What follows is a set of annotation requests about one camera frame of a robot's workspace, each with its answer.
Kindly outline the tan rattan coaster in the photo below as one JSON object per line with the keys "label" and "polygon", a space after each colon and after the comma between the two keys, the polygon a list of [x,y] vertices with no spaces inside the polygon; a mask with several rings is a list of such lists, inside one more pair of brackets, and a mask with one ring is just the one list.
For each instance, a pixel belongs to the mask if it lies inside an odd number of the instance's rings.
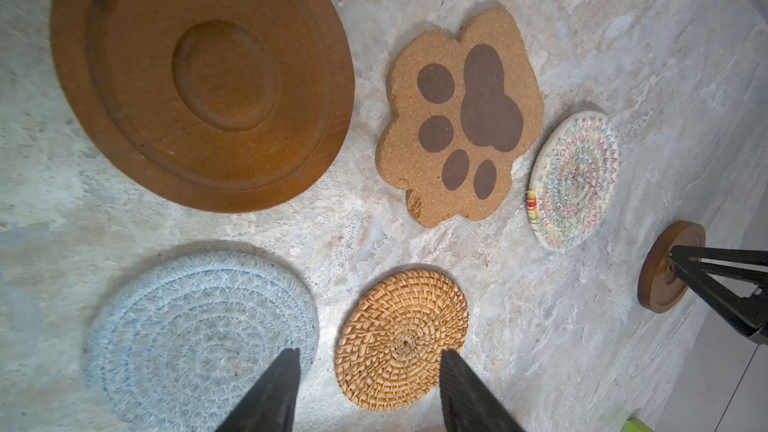
{"label": "tan rattan coaster", "polygon": [[441,354],[459,352],[469,327],[458,284],[428,269],[395,273],[363,294],[335,350],[344,395],[373,412],[405,408],[439,381]]}

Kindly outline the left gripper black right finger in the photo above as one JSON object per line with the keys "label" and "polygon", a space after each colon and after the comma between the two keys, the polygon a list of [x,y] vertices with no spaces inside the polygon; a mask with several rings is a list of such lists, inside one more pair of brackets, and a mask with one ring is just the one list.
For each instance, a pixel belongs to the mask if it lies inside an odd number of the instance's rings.
{"label": "left gripper black right finger", "polygon": [[524,431],[456,350],[441,353],[439,388],[448,432]]}

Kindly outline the multicolour woven rope coaster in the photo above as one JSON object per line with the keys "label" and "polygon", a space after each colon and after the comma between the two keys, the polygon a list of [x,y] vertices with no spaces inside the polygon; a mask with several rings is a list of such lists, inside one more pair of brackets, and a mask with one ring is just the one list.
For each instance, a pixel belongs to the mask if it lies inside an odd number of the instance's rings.
{"label": "multicolour woven rope coaster", "polygon": [[601,224],[620,169],[618,136],[606,114],[578,112],[558,125],[533,166],[526,208],[541,245],[572,249]]}

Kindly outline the light blue woven coaster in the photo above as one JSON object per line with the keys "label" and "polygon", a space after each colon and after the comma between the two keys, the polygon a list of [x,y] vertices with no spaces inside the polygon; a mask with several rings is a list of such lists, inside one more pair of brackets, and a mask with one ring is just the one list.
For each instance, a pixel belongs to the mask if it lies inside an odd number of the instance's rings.
{"label": "light blue woven coaster", "polygon": [[235,251],[163,262],[120,287],[91,323],[86,386],[144,431],[211,431],[286,348],[303,372],[315,300],[287,268]]}

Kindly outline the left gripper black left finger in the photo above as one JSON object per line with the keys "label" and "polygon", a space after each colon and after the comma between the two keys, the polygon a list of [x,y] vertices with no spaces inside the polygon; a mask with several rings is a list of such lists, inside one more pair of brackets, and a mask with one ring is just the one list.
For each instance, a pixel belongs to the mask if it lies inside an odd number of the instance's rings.
{"label": "left gripper black left finger", "polygon": [[300,350],[282,350],[216,432],[291,431],[300,380]]}

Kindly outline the brown wooden coaster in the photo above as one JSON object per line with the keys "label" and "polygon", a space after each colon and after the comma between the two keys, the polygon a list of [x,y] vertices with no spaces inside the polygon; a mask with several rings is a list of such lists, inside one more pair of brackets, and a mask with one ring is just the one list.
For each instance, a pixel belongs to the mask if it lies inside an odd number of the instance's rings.
{"label": "brown wooden coaster", "polygon": [[705,243],[706,232],[701,224],[670,224],[654,242],[641,269],[637,289],[640,305],[656,314],[671,310],[688,290],[672,269],[671,249],[678,245],[704,247]]}
{"label": "brown wooden coaster", "polygon": [[50,31],[89,138],[180,205],[284,203],[346,138],[355,78],[331,0],[53,0]]}

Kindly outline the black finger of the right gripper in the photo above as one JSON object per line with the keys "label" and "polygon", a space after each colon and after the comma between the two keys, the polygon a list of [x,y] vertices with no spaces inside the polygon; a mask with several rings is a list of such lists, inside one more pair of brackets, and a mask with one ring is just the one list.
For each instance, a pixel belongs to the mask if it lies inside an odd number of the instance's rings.
{"label": "black finger of the right gripper", "polygon": [[[766,271],[695,260],[673,261],[672,270],[736,332],[757,345],[767,344]],[[753,285],[754,290],[742,297],[716,277]]]}
{"label": "black finger of the right gripper", "polygon": [[767,266],[767,252],[758,250],[722,249],[694,246],[674,246],[670,251],[671,260],[677,264],[693,263],[703,265],[719,261],[738,266]]}

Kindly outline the cork paw print coaster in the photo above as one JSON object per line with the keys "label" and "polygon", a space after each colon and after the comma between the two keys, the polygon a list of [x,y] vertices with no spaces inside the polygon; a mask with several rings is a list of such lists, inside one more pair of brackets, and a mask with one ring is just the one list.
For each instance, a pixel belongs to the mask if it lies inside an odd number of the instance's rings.
{"label": "cork paw print coaster", "polygon": [[543,126],[536,75],[503,8],[475,15],[455,37],[429,31],[411,41],[391,64],[388,100],[394,117],[377,169],[427,228],[494,213]]}

